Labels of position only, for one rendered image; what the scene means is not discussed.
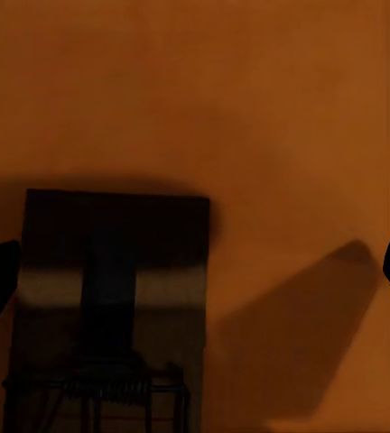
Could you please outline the mousetrap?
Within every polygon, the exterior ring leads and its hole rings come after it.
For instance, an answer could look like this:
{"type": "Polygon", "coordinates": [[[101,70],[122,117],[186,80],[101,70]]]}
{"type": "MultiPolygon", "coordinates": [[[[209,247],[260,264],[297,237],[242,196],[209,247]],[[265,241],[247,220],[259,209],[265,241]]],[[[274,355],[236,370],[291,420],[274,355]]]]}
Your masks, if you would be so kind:
{"type": "Polygon", "coordinates": [[[27,189],[2,433],[201,433],[210,208],[27,189]]]}

